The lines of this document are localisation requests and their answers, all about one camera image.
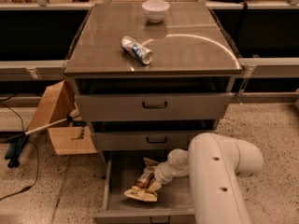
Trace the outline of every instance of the gray dresser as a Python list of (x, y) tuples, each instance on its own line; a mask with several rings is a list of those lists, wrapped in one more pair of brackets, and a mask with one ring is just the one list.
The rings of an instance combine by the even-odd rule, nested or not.
[[(121, 49), (125, 35), (153, 51), (142, 65)], [(143, 157), (162, 161), (213, 132), (230, 103), (242, 67), (208, 9), (171, 3), (164, 21), (150, 23), (141, 3), (95, 5), (65, 69), (81, 116), (99, 152), (109, 154), (98, 223), (193, 222), (188, 177), (158, 191), (157, 203), (123, 192), (142, 174)]]

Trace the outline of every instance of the white bowl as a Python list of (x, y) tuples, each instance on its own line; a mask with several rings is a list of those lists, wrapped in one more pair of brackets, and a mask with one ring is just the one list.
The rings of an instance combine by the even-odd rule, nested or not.
[(148, 0), (142, 4), (143, 13), (151, 22), (162, 21), (169, 7), (164, 0)]

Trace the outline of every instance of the floor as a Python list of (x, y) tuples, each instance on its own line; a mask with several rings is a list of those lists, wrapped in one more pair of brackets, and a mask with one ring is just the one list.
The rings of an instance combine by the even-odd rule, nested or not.
[[(26, 127), (34, 107), (13, 107)], [(21, 119), (0, 104), (0, 131), (19, 131)], [(299, 111), (294, 104), (231, 104), (218, 133), (247, 140), (263, 153), (264, 168), (238, 178), (252, 224), (299, 223)], [(93, 223), (101, 211), (105, 168), (99, 155), (58, 156), (46, 132), (32, 134), (8, 168), (0, 144), (0, 223)], [(29, 190), (2, 199), (24, 187)]]

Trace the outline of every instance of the silver can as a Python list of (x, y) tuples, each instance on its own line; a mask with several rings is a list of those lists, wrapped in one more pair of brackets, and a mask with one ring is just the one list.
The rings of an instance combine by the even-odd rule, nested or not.
[(153, 53), (150, 49), (140, 45), (135, 39), (126, 35), (121, 39), (121, 48), (128, 51), (135, 59), (143, 64), (151, 63)]

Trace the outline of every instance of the white robotic arm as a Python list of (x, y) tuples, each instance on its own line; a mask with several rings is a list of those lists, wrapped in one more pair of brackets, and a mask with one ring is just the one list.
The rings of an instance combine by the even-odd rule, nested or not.
[(193, 138), (188, 151), (174, 149), (155, 170), (157, 181), (189, 174), (198, 224), (250, 224), (236, 181), (263, 168), (263, 155), (253, 144), (214, 133)]

